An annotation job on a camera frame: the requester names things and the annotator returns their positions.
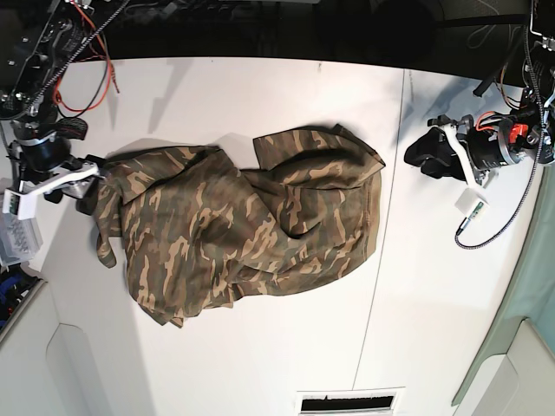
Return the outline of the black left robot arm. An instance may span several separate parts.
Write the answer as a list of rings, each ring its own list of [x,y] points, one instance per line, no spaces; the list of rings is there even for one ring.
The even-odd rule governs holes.
[[[442,114],[428,120],[429,130],[411,144],[404,161],[434,179],[451,177],[483,186],[490,171],[531,157],[541,165],[554,161],[554,3],[534,1],[530,20],[519,39],[525,52],[518,100],[506,97],[508,113],[465,115],[454,120]]]

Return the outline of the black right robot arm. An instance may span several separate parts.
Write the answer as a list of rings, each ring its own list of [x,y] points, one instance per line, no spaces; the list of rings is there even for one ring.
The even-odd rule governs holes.
[[[1,122],[14,134],[4,145],[13,184],[4,193],[3,212],[34,218],[39,198],[54,204],[64,196],[83,199],[104,177],[103,158],[71,153],[72,141],[87,135],[82,116],[100,98],[63,114],[59,87],[69,65],[85,53],[104,61],[101,85],[110,86],[114,67],[103,31],[127,5],[118,3],[95,23],[89,1],[1,3]]]

